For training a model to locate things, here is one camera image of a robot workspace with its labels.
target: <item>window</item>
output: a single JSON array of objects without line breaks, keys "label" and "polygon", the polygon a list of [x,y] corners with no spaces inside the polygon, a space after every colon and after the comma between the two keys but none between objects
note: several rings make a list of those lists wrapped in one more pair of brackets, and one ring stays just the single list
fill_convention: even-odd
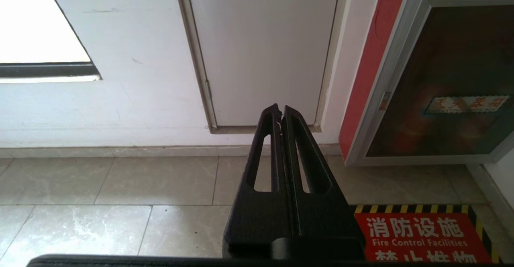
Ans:
[{"label": "window", "polygon": [[0,83],[100,75],[55,0],[0,0]]}]

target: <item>fire hydrant cabinet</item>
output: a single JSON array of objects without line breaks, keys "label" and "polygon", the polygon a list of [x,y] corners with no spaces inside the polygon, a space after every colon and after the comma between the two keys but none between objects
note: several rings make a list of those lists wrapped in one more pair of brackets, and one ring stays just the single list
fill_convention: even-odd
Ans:
[{"label": "fire hydrant cabinet", "polygon": [[341,128],[345,163],[493,163],[510,151],[513,4],[379,0]]}]

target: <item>cabinet glass door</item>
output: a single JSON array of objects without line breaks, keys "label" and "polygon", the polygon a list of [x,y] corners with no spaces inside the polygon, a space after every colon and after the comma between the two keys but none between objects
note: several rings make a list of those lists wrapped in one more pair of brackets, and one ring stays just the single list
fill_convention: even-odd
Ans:
[{"label": "cabinet glass door", "polygon": [[514,131],[514,6],[434,7],[366,157],[490,154]]}]

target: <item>yellow and black hazard stripe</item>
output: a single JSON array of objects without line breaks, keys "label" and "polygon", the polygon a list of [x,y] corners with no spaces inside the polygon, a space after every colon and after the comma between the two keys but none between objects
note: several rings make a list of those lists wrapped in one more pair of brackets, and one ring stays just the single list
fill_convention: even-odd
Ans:
[{"label": "yellow and black hazard stripe", "polygon": [[351,205],[352,212],[357,213],[465,213],[468,214],[483,246],[493,263],[503,264],[498,252],[493,247],[491,239],[485,232],[477,214],[469,205]]}]

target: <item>black plastic object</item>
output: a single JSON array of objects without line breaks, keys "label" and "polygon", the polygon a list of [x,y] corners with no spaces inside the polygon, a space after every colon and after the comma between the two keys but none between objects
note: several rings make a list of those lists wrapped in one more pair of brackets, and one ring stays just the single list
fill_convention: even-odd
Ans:
[{"label": "black plastic object", "polygon": [[[43,255],[34,258],[28,267],[462,267],[459,263],[370,262],[316,260],[251,260],[214,258],[171,258],[105,255]],[[496,267],[495,264],[473,264],[473,267]]]},{"label": "black plastic object", "polygon": [[[254,190],[271,137],[271,192]],[[299,153],[310,193],[303,191]],[[302,115],[262,114],[224,233],[225,258],[365,260],[365,238]]]}]

